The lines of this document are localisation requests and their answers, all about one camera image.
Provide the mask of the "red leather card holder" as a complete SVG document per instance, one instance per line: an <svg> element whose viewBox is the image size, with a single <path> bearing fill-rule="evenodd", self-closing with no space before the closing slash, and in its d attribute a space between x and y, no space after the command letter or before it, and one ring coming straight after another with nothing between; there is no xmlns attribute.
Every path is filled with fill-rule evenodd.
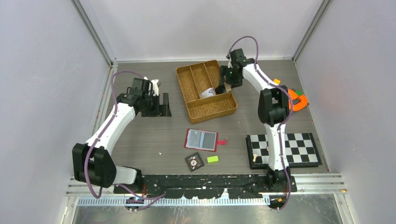
<svg viewBox="0 0 396 224"><path fill-rule="evenodd" d="M196 150L202 150L202 151L209 151L209 150L205 150L205 149L202 148L202 143L203 143L203 136L204 136L204 133L205 133L205 132L211 132L211 131L203 131L203 130L200 130L200 131L202 131L202 137L201 137L200 147L193 148L193 147L190 147L190 146L187 145L188 134L189 134L189 130L190 130L190 129L191 129L191 128L187 129L187 131L186 131L186 136L185 136L185 140L184 140L184 147L185 147L185 148L189 148L189 149L196 149ZM227 142L228 142L227 139L220 140L220 139L219 139L219 133L218 133L218 132L213 132L213 133L216 133L216 134L217 134L216 147L215 147L215 151L209 151L209 152L216 152L218 146L226 145Z"/></svg>

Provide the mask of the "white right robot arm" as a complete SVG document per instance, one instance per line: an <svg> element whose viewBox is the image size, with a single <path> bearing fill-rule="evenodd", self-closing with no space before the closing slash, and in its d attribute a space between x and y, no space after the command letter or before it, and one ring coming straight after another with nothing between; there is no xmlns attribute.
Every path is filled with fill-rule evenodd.
<svg viewBox="0 0 396 224"><path fill-rule="evenodd" d="M227 66L220 68L217 94L240 87L248 81L259 93L257 114L266 130L269 160L267 163L266 186L271 191L290 189L290 167L286 157L285 126L290 118L288 88L270 80L260 69L257 61L246 58L242 49L231 51Z"/></svg>

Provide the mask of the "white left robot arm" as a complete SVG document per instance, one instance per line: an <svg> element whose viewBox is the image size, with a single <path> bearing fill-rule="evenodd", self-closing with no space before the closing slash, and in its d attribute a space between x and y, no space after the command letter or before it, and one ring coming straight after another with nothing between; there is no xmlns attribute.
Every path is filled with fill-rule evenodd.
<svg viewBox="0 0 396 224"><path fill-rule="evenodd" d="M116 166L111 158L115 143L127 125L142 117L171 117L168 93L159 93L158 79L134 78L131 87L115 98L115 105L97 132L72 149L74 177L79 182L109 188L125 184L132 193L142 190L141 171Z"/></svg>

